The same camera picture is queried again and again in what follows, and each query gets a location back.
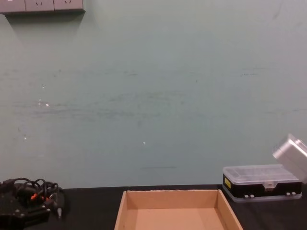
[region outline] table surface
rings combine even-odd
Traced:
[[[125,190],[220,188],[220,185],[170,185],[66,189],[70,200],[67,217],[58,221],[50,215],[49,222],[25,230],[113,230],[121,196]],[[307,186],[303,187],[303,194],[307,194]],[[244,204],[235,203],[228,197],[227,199],[244,230],[307,229],[306,196],[298,200]]]

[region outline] open cardboard box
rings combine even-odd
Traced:
[[[243,230],[221,190],[123,193],[115,230]]]

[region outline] wall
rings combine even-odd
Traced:
[[[85,1],[0,17],[0,180],[215,184],[307,140],[306,1]]]

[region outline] power outlet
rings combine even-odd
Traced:
[[[61,10],[83,10],[83,0],[54,0],[54,9]]]
[[[54,11],[53,0],[25,0],[27,12]]]
[[[0,13],[25,12],[24,0],[0,0]]]

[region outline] wall socket panel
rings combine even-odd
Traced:
[[[0,0],[0,14],[83,12],[83,0]]]

